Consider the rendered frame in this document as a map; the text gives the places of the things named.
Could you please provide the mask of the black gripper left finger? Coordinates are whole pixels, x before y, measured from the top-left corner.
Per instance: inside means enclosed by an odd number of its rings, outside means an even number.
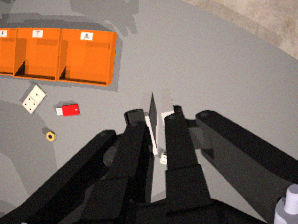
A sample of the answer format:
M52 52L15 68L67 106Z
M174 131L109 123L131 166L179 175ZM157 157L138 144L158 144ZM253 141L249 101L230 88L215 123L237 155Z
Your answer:
M151 203L159 125L153 92L124 118L124 133L98 133L0 224L125 224L129 202Z

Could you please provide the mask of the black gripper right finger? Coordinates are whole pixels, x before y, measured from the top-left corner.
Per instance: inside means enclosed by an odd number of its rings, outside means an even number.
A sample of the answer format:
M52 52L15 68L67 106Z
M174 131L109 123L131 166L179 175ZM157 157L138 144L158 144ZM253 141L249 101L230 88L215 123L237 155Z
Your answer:
M170 88L161 90L161 115L165 224L219 224L195 149L268 224L298 224L298 160L215 111L185 119Z

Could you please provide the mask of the red usb stick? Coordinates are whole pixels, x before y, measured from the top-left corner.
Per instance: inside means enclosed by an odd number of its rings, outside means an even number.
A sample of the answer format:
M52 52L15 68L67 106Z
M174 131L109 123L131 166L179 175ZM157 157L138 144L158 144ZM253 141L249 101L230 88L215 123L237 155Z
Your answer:
M80 114L78 104L64 105L61 108L56 108L56 109L57 109L57 115L63 114L63 116L69 116L69 115Z

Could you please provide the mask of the yellow hex nut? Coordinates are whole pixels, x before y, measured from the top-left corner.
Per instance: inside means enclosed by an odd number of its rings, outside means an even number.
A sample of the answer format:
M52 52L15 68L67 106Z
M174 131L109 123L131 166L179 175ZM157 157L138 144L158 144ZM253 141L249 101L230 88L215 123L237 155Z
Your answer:
M48 139L49 141L52 141L52 140L54 140L55 138L56 138L56 133L54 133L53 131L50 131L50 132L47 133L47 139Z

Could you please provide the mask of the white domino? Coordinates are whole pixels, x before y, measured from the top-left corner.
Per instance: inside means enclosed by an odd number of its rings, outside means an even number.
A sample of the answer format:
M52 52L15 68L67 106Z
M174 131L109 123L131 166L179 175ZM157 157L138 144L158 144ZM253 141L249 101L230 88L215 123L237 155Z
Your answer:
M45 95L46 93L43 91L43 89L39 85L36 85L22 105L30 113L33 113Z

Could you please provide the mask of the white die with black pips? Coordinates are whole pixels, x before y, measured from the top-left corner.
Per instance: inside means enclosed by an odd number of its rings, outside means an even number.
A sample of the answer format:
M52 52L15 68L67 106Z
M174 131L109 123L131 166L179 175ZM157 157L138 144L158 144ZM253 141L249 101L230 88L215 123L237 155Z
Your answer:
M161 155L161 158L160 158L160 162L161 163L164 163L164 164L167 164L167 161L166 161L166 152L162 152L162 155Z

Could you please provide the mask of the orange rack of bins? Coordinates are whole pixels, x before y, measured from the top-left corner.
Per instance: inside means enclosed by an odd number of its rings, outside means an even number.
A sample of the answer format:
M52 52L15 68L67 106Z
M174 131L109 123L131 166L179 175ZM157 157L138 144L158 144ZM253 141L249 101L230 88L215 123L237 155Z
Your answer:
M117 33L105 31L0 29L0 74L108 86L116 41Z

